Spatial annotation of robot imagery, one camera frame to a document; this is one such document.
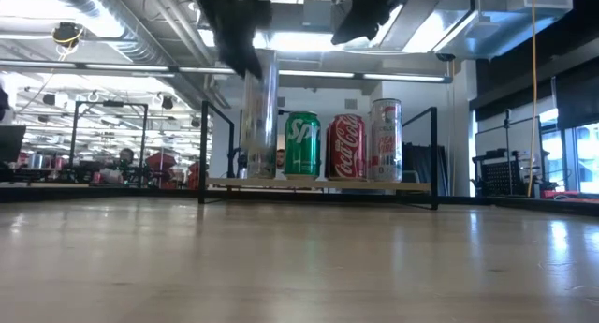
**wooden shelf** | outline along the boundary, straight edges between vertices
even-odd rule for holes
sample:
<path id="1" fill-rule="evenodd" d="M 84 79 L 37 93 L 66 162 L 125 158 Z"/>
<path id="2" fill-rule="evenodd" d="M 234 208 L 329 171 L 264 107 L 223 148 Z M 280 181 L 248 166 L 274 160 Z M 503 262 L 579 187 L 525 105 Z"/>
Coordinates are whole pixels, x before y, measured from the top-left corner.
<path id="1" fill-rule="evenodd" d="M 347 188 L 394 191 L 431 191 L 430 184 L 416 183 L 379 183 L 379 182 L 346 182 L 346 181 L 292 181 L 276 179 L 228 179 L 207 178 L 207 184 L 225 186 L 263 186 L 287 188 Z"/>

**ventilation duct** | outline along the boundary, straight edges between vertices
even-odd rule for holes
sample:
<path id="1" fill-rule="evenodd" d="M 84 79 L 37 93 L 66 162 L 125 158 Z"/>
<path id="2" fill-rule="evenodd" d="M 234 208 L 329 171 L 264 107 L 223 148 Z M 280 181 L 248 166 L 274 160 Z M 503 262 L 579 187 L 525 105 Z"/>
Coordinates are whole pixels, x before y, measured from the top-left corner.
<path id="1" fill-rule="evenodd" d="M 58 0 L 67 6 L 74 7 L 87 16 L 90 21 L 86 26 L 95 34 L 122 38 L 127 42 L 112 43 L 111 46 L 135 64 L 166 66 L 174 65 L 174 61 L 161 49 L 138 18 L 121 0 Z M 208 96 L 181 74 L 173 78 L 160 79 L 179 91 L 187 105 L 195 110 L 201 107 L 195 97 L 210 100 Z"/>

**wooden table surface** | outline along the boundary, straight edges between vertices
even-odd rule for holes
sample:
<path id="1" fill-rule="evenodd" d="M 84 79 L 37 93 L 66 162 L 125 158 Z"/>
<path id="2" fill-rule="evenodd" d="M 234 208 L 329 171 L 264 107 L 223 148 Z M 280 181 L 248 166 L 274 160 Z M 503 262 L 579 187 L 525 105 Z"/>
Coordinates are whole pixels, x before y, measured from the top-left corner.
<path id="1" fill-rule="evenodd" d="M 599 222 L 458 206 L 2 204 L 0 317 L 597 322 Z"/>

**sprite logo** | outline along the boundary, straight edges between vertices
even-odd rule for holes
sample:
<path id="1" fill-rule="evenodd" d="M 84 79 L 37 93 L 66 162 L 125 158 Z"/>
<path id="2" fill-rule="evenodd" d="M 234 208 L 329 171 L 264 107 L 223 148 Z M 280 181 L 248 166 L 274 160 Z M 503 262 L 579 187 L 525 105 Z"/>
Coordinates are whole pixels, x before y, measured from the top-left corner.
<path id="1" fill-rule="evenodd" d="M 318 126 L 304 124 L 303 120 L 297 119 L 291 123 L 291 134 L 289 135 L 289 139 L 300 144 L 304 139 L 315 136 L 318 133 L 318 130 Z"/>

